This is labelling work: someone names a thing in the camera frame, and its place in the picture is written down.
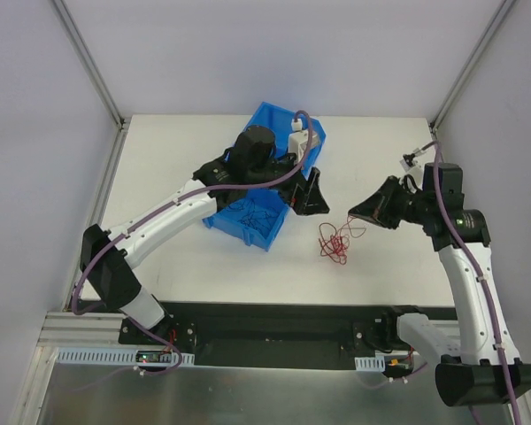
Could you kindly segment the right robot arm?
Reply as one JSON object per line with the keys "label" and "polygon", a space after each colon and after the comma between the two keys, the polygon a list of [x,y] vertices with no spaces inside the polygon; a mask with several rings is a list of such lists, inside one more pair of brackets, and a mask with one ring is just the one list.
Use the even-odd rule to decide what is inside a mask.
{"label": "right robot arm", "polygon": [[430,237],[447,274],[458,319],[452,340],[416,306],[393,306],[376,335],[385,348],[408,344],[435,371],[447,406],[506,404],[531,390],[531,364],[522,361],[504,321],[491,270],[484,215],[464,207],[463,171],[426,164],[422,186],[410,190],[390,176],[349,215],[386,229],[403,221]]}

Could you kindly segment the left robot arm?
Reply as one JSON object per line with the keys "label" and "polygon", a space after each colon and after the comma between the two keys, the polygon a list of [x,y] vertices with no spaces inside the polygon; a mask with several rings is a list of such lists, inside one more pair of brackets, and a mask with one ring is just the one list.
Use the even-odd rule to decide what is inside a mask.
{"label": "left robot arm", "polygon": [[304,160],[295,153],[274,157],[271,129],[250,126],[233,146],[205,163],[168,199],[143,215],[109,230],[97,224],[82,236],[81,279],[95,290],[110,310],[124,313],[149,344],[163,343],[171,318],[139,282],[134,270],[161,244],[198,220],[219,213],[254,189],[271,189],[297,215],[328,213],[319,189],[319,170],[302,171]]}

